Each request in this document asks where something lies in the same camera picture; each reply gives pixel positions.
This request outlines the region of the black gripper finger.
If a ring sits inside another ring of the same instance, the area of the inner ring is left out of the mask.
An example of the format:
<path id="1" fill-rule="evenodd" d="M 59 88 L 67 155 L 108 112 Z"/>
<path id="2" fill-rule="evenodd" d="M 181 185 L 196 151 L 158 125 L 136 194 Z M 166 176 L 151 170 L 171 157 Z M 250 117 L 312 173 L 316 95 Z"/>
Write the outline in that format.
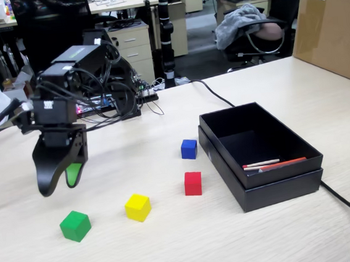
<path id="1" fill-rule="evenodd" d="M 83 170 L 82 163 L 73 163 L 65 169 L 65 181 L 69 188 L 75 188 L 80 181 Z"/>
<path id="2" fill-rule="evenodd" d="M 60 157 L 57 151 L 45 148 L 40 134 L 32 157 L 36 168 L 38 189 L 42 196 L 49 197 L 55 191 L 62 173 L 65 174 L 65 169 L 72 164 L 68 163 L 71 155 Z"/>

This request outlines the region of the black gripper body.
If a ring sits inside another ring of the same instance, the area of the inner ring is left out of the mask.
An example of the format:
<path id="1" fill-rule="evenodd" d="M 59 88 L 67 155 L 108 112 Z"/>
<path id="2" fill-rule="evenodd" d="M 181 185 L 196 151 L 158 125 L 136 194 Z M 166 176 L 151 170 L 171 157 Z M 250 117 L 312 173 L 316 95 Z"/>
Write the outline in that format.
<path id="1" fill-rule="evenodd" d="M 62 97 L 35 99 L 35 125 L 40 128 L 45 148 L 60 157 L 71 155 L 68 163 L 85 163 L 88 159 L 86 125 L 77 123 L 76 104 Z"/>

